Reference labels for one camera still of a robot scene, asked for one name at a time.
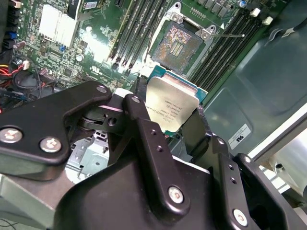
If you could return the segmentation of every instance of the capacitor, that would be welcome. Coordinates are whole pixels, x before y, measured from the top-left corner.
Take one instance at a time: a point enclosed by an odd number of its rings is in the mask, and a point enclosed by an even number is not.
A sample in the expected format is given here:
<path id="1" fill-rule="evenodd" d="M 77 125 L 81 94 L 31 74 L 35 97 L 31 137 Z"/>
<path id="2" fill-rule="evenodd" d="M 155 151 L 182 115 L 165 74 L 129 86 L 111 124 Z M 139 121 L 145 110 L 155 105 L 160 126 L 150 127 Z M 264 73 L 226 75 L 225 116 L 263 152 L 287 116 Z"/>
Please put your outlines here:
<path id="1" fill-rule="evenodd" d="M 27 43 L 25 41 L 16 42 L 13 45 L 13 48 L 18 50 L 18 49 L 21 49 L 21 48 L 25 47 L 26 45 L 27 45 Z"/>
<path id="2" fill-rule="evenodd" d="M 78 54 L 78 55 L 76 56 L 76 60 L 79 61 L 79 62 L 82 62 L 83 59 L 84 59 L 84 55 L 82 55 L 82 54 Z"/>
<path id="3" fill-rule="evenodd" d="M 244 8 L 244 7 L 246 7 L 246 5 L 247 5 L 246 1 L 238 1 L 237 4 L 238 4 L 238 6 L 241 7 L 241 8 Z"/>

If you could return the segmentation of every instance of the metal screw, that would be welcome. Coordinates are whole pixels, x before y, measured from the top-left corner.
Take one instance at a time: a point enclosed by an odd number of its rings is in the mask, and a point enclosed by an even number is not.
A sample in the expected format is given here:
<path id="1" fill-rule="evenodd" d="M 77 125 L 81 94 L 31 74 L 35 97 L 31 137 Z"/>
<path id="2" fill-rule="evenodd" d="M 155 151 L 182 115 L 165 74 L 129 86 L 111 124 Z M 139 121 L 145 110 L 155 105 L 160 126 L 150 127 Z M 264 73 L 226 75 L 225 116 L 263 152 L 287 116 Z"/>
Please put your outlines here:
<path id="1" fill-rule="evenodd" d="M 177 22 L 179 20 L 179 17 L 177 14 L 174 14 L 173 15 L 173 21 Z"/>
<path id="2" fill-rule="evenodd" d="M 136 103 L 140 103 L 140 100 L 137 97 L 132 97 L 132 100 Z"/>
<path id="3" fill-rule="evenodd" d="M 224 144 L 224 141 L 223 141 L 222 139 L 217 138 L 217 140 L 219 141 L 219 143 L 220 143 L 221 145 L 223 145 L 223 144 Z"/>
<path id="4" fill-rule="evenodd" d="M 57 138 L 45 138 L 40 142 L 39 146 L 42 151 L 51 153 L 58 152 L 62 148 L 62 144 Z"/>
<path id="5" fill-rule="evenodd" d="M 202 38 L 202 39 L 207 39 L 208 37 L 209 37 L 209 34 L 206 33 L 206 32 L 204 32 L 204 33 L 201 34 L 201 38 Z"/>
<path id="6" fill-rule="evenodd" d="M 251 160 L 250 160 L 249 157 L 245 157 L 245 161 L 246 161 L 247 163 L 251 163 Z"/>
<path id="7" fill-rule="evenodd" d="M 96 88 L 99 92 L 102 92 L 102 93 L 106 93 L 106 89 L 100 85 L 99 87 Z"/>
<path id="8" fill-rule="evenodd" d="M 246 219 L 245 215 L 243 212 L 241 212 L 239 209 L 234 210 L 234 217 L 238 221 L 238 223 L 244 227 L 248 225 L 248 220 Z"/>
<path id="9" fill-rule="evenodd" d="M 0 141 L 5 143 L 16 143 L 23 138 L 23 134 L 16 128 L 5 128 L 0 131 Z"/>
<path id="10" fill-rule="evenodd" d="M 168 195 L 172 199 L 172 201 L 174 201 L 177 204 L 181 204 L 183 202 L 182 192 L 174 186 L 169 187 Z"/>

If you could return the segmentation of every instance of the electronic chip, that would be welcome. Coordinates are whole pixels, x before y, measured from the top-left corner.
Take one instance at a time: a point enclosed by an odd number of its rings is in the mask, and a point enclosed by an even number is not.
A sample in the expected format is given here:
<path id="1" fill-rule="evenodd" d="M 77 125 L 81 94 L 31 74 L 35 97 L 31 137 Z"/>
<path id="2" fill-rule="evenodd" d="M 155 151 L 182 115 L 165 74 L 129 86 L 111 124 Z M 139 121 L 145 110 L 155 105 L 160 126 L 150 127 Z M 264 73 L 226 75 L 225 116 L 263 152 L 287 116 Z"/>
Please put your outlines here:
<path id="1" fill-rule="evenodd" d="M 69 68 L 65 68 L 64 70 L 64 75 L 67 76 L 67 77 L 70 77 L 72 74 L 72 70 L 69 69 Z"/>
<path id="2" fill-rule="evenodd" d="M 170 23 L 152 59 L 182 74 L 203 40 L 177 23 Z"/>

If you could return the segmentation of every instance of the metal plate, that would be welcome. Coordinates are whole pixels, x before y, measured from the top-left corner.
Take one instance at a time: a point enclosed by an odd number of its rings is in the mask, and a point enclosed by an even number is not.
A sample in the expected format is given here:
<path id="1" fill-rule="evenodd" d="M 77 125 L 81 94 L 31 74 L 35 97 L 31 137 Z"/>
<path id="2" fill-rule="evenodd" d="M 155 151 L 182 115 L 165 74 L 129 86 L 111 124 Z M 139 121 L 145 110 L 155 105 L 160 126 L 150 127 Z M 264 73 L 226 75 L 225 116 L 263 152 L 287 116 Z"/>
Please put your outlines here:
<path id="1" fill-rule="evenodd" d="M 176 132 L 197 108 L 193 93 L 165 78 L 153 77 L 148 82 L 146 107 L 150 119 L 159 123 L 163 132 Z"/>

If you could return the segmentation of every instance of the gray plastic panel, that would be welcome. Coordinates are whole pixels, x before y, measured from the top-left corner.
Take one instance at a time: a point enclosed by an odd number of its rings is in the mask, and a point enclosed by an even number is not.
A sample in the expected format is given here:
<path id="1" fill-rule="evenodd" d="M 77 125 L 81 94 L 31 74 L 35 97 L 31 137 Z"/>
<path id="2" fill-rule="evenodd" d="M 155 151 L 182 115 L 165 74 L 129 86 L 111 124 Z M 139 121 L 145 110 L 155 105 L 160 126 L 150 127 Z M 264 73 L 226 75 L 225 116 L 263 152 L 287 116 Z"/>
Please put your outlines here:
<path id="1" fill-rule="evenodd" d="M 306 7 L 292 1 L 277 28 L 298 25 Z M 306 41 L 307 27 L 267 45 L 267 38 L 259 41 L 205 106 L 212 131 L 227 143 L 244 124 L 250 129 L 232 154 L 249 153 L 307 103 Z"/>

